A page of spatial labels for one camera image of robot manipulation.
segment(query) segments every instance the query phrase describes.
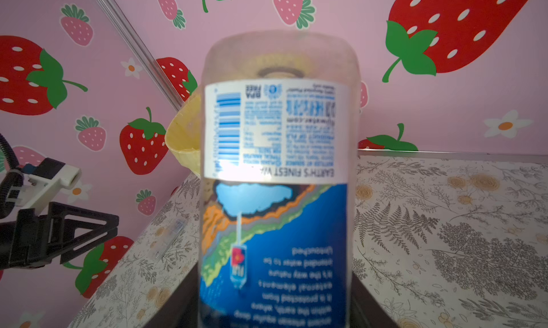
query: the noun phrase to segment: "barcode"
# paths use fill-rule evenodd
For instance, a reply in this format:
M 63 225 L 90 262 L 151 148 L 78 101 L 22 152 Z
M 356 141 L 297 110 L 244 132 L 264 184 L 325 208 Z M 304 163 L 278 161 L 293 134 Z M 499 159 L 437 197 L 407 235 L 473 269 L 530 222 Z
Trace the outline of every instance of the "barcode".
M 217 130 L 217 158 L 215 169 L 221 171 L 223 164 L 238 166 L 240 140 L 241 94 L 239 92 L 217 95 L 219 126 Z

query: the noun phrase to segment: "yellow plastic container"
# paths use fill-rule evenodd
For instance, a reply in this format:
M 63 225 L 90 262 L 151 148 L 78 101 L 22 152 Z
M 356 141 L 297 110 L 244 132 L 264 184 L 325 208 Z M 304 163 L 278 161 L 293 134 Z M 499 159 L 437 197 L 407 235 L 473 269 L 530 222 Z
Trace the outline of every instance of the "yellow plastic container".
M 199 88 L 175 115 L 166 132 L 166 146 L 179 163 L 200 176 L 202 138 L 202 97 Z

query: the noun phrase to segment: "table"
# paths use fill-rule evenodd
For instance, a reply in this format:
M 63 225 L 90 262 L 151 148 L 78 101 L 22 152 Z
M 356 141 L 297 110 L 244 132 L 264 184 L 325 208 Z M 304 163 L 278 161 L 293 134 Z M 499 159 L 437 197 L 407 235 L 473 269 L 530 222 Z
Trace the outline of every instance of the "table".
M 548 327 L 548 165 L 361 156 L 352 269 L 401 328 Z M 143 326 L 198 260 L 190 175 L 71 328 Z M 162 259 L 168 225 L 188 225 Z

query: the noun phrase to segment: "silver trim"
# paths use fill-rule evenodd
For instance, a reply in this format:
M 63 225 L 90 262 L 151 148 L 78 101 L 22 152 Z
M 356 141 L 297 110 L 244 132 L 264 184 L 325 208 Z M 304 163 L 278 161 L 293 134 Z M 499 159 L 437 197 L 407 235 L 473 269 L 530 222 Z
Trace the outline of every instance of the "silver trim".
M 147 49 L 137 32 L 133 29 L 131 23 L 118 7 L 115 0 L 97 0 L 103 12 L 110 19 L 116 30 L 124 38 L 129 48 L 133 51 L 139 62 L 143 65 L 146 72 L 158 86 L 160 91 L 168 99 L 169 103 L 176 112 L 182 107 L 182 101 L 179 94 L 175 91 L 168 78 L 160 69 L 158 63 Z
M 403 152 L 379 149 L 358 149 L 358 155 L 374 156 L 399 156 L 404 158 L 436 158 L 456 160 L 481 160 L 481 161 L 510 161 L 533 162 L 536 164 L 548 164 L 548 155 L 525 154 L 490 154 L 490 153 L 460 153 L 460 152 Z

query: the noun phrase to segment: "light blue water illustration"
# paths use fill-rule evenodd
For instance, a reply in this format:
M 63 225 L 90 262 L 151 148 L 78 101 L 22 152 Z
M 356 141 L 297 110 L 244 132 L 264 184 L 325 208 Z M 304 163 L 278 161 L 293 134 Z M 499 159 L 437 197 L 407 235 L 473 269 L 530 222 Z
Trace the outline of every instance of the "light blue water illustration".
M 217 188 L 218 201 L 223 205 L 225 212 L 237 217 L 238 213 L 253 214 L 263 211 L 273 203 L 291 198 L 293 191 L 285 186 L 265 186 L 263 184 L 238 184 L 229 186 L 220 183 Z

